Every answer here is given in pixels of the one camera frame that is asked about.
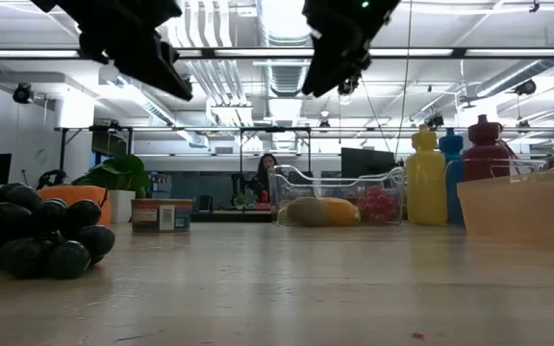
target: plastic bottle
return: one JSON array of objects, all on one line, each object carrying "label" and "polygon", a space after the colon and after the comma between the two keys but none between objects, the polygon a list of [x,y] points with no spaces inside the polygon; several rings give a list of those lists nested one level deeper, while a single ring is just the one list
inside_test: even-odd
[{"label": "plastic bottle", "polygon": [[463,137],[456,136],[454,129],[447,128],[446,136],[440,138],[440,151],[446,161],[446,200],[448,206],[448,223],[453,225],[464,225],[461,202],[457,195],[457,183],[463,181]]},{"label": "plastic bottle", "polygon": [[510,175],[510,150],[498,143],[501,124],[489,122],[485,114],[478,115],[478,123],[469,126],[469,140],[473,147],[463,152],[463,173],[466,182],[506,177]]},{"label": "plastic bottle", "polygon": [[426,125],[412,136],[412,154],[406,163],[408,218],[422,225],[445,225],[448,217],[446,184],[443,176],[445,160],[435,152],[437,135]]}]

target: yellow bottle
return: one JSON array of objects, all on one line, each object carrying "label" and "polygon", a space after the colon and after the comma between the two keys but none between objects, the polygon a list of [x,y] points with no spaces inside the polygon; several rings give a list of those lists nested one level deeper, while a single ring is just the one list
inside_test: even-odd
[{"label": "yellow bottle", "polygon": [[438,136],[420,125],[412,136],[412,154],[406,163],[408,174],[408,218],[421,225],[445,225],[448,218],[444,157],[435,152]]}]

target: black hair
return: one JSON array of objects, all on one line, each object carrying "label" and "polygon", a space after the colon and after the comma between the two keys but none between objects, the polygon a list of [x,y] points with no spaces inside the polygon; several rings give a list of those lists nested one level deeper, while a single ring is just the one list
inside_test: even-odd
[{"label": "black hair", "polygon": [[262,184],[265,189],[268,189],[268,172],[266,171],[266,168],[264,168],[264,159],[266,158],[273,159],[275,165],[279,163],[277,163],[277,159],[275,159],[272,154],[264,154],[260,158],[260,162],[258,163],[258,173],[256,174],[256,177],[258,178],[258,181],[260,181],[260,184]]}]

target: woman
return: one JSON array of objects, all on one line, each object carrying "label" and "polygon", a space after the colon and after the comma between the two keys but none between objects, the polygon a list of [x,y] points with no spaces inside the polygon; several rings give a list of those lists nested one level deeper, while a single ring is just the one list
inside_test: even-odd
[{"label": "woman", "polygon": [[264,154],[258,163],[258,172],[253,181],[257,182],[257,187],[254,188],[254,193],[262,199],[262,191],[266,191],[266,198],[269,196],[268,185],[268,170],[276,166],[277,159],[272,154]]}]

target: wooden table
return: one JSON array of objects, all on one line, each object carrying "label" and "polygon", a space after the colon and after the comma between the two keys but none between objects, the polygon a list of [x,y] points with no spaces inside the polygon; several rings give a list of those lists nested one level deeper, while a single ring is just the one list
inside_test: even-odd
[{"label": "wooden table", "polygon": [[414,226],[116,232],[83,279],[0,273],[0,345],[554,345],[554,250]]}]

